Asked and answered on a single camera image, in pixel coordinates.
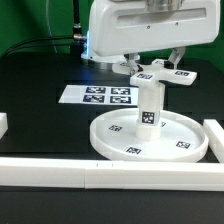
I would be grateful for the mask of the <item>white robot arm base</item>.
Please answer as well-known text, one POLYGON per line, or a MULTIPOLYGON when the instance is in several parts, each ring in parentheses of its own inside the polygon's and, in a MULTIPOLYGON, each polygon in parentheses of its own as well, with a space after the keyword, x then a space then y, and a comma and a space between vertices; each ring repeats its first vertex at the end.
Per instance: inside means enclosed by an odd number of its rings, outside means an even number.
POLYGON ((102 34, 89 30, 85 51, 81 57, 84 62, 93 67, 111 70, 112 66, 118 62, 125 62, 126 53, 122 48, 122 41, 116 37, 115 33, 103 32, 102 34))

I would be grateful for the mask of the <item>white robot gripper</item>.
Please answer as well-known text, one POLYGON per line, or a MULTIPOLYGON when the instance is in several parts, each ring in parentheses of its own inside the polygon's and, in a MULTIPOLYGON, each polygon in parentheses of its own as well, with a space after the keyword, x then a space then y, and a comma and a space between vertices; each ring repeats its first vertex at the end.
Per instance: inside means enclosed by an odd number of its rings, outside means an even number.
POLYGON ((149 0, 94 0, 89 47, 100 56, 125 54, 131 75, 141 70, 140 52, 173 48, 168 61, 177 65, 185 46, 215 40, 220 5, 221 0, 183 0, 177 9, 155 11, 149 0))

